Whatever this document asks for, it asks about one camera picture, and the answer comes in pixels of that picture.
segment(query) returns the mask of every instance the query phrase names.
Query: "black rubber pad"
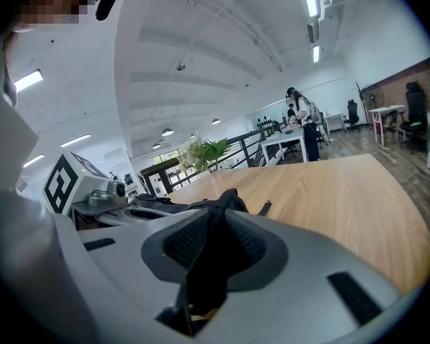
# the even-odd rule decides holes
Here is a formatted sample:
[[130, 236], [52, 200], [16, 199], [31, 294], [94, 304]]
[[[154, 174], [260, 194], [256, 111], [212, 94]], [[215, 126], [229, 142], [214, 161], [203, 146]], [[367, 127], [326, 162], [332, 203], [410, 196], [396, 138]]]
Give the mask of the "black rubber pad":
[[110, 246], [111, 244], [115, 244], [115, 240], [113, 238], [102, 238], [96, 241], [86, 242], [85, 248], [87, 251], [92, 251], [94, 249], [101, 249], [102, 247]]
[[382, 312], [347, 272], [329, 275], [327, 279], [360, 325], [365, 325]]

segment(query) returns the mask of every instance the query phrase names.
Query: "strap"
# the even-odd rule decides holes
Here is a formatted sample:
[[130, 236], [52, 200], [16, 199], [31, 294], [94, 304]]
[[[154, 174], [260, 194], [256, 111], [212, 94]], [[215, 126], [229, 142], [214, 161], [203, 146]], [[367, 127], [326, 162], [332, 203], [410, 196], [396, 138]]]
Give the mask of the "strap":
[[271, 205], [272, 205], [271, 201], [268, 200], [267, 202], [265, 202], [262, 209], [259, 211], [257, 215], [265, 216], [267, 212], [271, 209]]

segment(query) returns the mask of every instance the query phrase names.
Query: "green plant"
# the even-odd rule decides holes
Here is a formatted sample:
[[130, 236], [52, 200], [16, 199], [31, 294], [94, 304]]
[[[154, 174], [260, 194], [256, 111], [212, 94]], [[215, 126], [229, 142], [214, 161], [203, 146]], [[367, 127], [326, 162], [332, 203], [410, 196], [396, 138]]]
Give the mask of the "green plant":
[[193, 161], [193, 167], [196, 172], [211, 171], [209, 162], [215, 162], [215, 169], [218, 170], [218, 161], [221, 156], [227, 153], [231, 145], [226, 144], [227, 139], [216, 141], [202, 141], [197, 138], [189, 146], [187, 159]]

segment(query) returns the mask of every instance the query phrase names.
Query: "black pants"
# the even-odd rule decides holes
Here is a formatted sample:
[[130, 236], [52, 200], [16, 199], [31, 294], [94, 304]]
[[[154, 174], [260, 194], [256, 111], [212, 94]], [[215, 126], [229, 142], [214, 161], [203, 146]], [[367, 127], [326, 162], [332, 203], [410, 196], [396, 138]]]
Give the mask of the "black pants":
[[308, 123], [302, 129], [304, 130], [304, 144], [306, 145], [308, 160], [309, 162], [318, 161], [320, 154], [317, 145], [317, 126], [314, 123]]

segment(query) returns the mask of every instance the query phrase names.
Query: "wooden tabletop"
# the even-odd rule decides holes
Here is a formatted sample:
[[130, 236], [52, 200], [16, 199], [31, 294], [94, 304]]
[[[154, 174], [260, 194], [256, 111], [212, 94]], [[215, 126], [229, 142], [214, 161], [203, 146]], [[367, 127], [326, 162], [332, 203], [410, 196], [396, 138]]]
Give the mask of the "wooden tabletop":
[[267, 218], [334, 239], [389, 278], [400, 292], [418, 287], [430, 274], [430, 233], [424, 220], [401, 185], [369, 154], [221, 170], [215, 184], [212, 176], [168, 196], [174, 203], [190, 204], [217, 199], [220, 184], [237, 188], [250, 213], [258, 213], [270, 200]]

